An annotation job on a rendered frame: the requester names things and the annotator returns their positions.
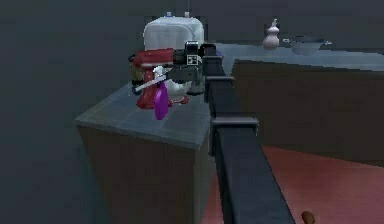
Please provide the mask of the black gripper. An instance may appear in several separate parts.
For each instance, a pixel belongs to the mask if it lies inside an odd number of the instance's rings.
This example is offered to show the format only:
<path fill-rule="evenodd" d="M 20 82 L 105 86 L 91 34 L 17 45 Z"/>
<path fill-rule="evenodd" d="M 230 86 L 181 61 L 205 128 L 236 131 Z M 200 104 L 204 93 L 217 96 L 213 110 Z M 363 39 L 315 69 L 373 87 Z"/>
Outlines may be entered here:
<path fill-rule="evenodd" d="M 133 62 L 136 54 L 132 54 L 128 57 L 129 62 Z M 134 88 L 134 92 L 142 91 L 143 89 L 162 82 L 164 80 L 172 79 L 178 84 L 183 84 L 189 81 L 201 82 L 201 75 L 199 71 L 199 51 L 198 50 L 174 50 L 173 62 L 171 65 L 166 66 L 166 75 L 156 77 L 155 79 L 148 81 L 142 85 Z"/>

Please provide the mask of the purple spray bottle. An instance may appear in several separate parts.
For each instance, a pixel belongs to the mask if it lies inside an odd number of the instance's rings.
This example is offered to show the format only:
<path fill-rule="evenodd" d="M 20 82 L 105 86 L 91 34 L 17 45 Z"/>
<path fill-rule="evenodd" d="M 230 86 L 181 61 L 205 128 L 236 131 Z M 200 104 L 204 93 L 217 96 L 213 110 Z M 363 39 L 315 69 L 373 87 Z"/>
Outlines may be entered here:
<path fill-rule="evenodd" d="M 163 74 L 163 67 L 157 66 L 153 70 L 155 78 L 158 80 L 156 84 L 157 91 L 154 98 L 154 111 L 157 120 L 162 120 L 168 113 L 168 92 L 164 80 L 166 76 Z"/>

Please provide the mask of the red stand mixer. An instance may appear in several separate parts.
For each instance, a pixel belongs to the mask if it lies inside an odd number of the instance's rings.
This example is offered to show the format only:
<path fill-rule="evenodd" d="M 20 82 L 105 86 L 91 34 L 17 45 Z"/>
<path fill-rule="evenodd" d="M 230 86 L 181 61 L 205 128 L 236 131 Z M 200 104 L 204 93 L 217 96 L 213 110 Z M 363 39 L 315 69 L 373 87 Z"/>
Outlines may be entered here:
<path fill-rule="evenodd" d="M 136 57 L 131 64 L 136 71 L 140 71 L 142 73 L 142 80 L 135 81 L 133 83 L 133 88 L 155 79 L 155 74 L 153 70 L 157 66 L 162 66 L 163 74 L 166 75 L 166 66 L 172 64 L 174 50 L 178 49 L 166 48 L 137 52 Z M 191 87 L 192 81 L 183 84 L 178 84 L 172 79 L 167 78 L 166 80 L 164 80 L 164 83 L 168 92 L 168 109 L 174 103 L 188 101 L 186 93 Z M 137 107 L 144 110 L 154 110 L 154 98 L 156 91 L 157 87 L 156 84 L 154 84 L 143 89 L 142 91 L 135 92 L 140 93 L 140 98 L 136 103 Z"/>

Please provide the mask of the white toaster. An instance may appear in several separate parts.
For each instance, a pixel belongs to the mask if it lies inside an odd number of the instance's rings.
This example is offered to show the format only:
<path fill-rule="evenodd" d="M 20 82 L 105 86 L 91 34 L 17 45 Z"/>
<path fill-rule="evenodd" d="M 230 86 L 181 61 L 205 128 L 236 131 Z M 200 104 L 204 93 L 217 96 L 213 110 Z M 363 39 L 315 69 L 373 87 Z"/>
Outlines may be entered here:
<path fill-rule="evenodd" d="M 170 12 L 166 16 L 159 17 L 144 27 L 144 49 L 183 49 L 187 41 L 204 42 L 203 23 L 186 12 L 183 17 L 172 16 Z"/>

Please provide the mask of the brown counter with grey top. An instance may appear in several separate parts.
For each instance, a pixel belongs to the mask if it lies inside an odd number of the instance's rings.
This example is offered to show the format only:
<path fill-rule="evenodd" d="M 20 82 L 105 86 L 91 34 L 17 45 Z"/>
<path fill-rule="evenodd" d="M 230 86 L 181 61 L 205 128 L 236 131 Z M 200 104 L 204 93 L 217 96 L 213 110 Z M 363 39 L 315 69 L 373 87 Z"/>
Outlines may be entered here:
<path fill-rule="evenodd" d="M 295 224 L 384 224 L 384 55 L 224 44 Z M 121 88 L 77 124 L 112 224 L 224 224 L 204 96 L 157 120 Z"/>

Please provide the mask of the white gourd-shaped vase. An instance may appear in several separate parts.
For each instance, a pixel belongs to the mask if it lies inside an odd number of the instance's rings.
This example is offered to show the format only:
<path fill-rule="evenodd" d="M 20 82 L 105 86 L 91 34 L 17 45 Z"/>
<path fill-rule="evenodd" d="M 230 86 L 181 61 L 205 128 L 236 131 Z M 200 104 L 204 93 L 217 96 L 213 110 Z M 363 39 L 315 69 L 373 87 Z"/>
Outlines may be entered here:
<path fill-rule="evenodd" d="M 279 47 L 280 40 L 278 38 L 279 28 L 277 27 L 277 20 L 274 19 L 271 26 L 266 30 L 266 37 L 262 42 L 262 46 L 266 50 L 274 50 Z"/>

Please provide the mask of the grey cooking pot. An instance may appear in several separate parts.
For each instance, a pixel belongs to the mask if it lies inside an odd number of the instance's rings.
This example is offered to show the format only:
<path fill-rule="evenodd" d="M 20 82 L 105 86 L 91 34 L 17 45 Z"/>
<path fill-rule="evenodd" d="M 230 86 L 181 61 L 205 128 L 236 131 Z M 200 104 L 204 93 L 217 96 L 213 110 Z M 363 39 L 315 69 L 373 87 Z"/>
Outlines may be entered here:
<path fill-rule="evenodd" d="M 291 46 L 294 54 L 301 56 L 311 56 L 323 45 L 331 45 L 330 41 L 312 36 L 294 36 L 290 39 L 283 39 L 283 42 Z"/>

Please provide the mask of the brown round object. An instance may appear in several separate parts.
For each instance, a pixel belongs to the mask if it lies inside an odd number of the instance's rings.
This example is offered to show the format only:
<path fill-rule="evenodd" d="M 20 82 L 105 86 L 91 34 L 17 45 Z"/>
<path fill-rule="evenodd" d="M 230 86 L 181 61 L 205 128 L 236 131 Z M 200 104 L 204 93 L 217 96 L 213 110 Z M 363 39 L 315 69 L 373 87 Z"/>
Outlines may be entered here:
<path fill-rule="evenodd" d="M 315 216 L 313 213 L 311 213 L 309 211 L 304 211 L 301 214 L 301 217 L 302 217 L 304 224 L 315 224 Z"/>

